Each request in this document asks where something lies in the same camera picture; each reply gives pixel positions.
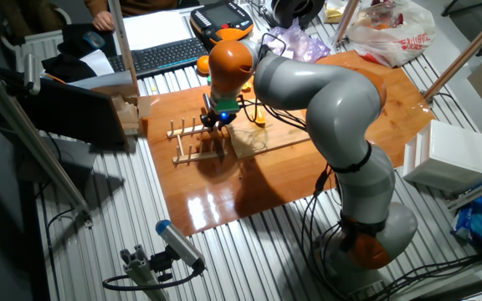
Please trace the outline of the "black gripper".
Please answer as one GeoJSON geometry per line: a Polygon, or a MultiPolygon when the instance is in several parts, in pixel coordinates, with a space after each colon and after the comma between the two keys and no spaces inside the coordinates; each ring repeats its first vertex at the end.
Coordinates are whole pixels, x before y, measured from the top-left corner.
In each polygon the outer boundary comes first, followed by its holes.
{"type": "Polygon", "coordinates": [[[200,114],[200,121],[205,128],[208,128],[208,133],[212,135],[215,131],[218,134],[223,133],[223,127],[220,126],[219,115],[214,110],[209,110],[206,113],[200,114]]]}

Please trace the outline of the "bare hand of bystander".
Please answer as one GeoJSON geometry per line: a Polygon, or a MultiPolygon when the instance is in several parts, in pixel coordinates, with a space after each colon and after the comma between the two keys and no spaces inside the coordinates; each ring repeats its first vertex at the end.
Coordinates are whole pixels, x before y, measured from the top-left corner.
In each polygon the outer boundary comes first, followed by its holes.
{"type": "Polygon", "coordinates": [[[99,31],[112,31],[115,28],[112,15],[108,11],[97,13],[92,24],[99,31]]]}

